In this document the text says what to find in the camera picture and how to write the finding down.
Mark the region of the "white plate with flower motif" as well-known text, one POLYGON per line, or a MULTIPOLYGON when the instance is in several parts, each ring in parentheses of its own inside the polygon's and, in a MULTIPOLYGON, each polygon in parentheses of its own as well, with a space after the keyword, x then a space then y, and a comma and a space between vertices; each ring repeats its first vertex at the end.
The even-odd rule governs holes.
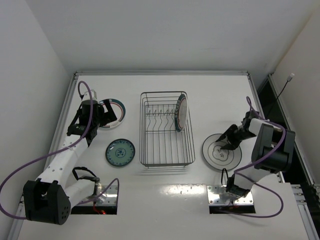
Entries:
POLYGON ((228 142, 226 139, 217 141, 221 133, 208 136, 202 144, 202 155, 204 160, 216 170, 227 171, 235 169, 242 160, 242 149, 239 146, 235 150, 222 149, 228 142))

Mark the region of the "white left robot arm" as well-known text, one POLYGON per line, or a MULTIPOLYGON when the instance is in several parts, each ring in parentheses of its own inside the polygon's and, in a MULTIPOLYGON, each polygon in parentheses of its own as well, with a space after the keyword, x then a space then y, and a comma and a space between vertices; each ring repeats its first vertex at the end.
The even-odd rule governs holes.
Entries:
POLYGON ((97 176, 78 177, 70 186, 67 181, 99 127, 116 120, 116 116, 110 105, 105 111, 99 104, 93 89, 86 91, 81 99, 67 128, 63 148, 36 180, 27 181, 23 187, 25 217, 29 221, 63 225, 73 207, 84 203, 86 198, 92 201, 97 198, 100 183, 97 176))

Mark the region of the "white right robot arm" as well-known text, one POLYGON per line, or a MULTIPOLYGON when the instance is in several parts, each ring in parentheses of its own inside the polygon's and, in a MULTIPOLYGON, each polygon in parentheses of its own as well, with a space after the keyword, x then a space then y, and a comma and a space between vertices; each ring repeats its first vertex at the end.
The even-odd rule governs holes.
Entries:
POLYGON ((228 177, 225 192, 237 198, 246 197, 254 184, 263 178, 286 172, 292 163, 296 133, 248 111, 241 125, 232 124, 216 140, 226 140, 221 150, 235 150, 245 140, 256 138, 251 162, 234 170, 228 177))

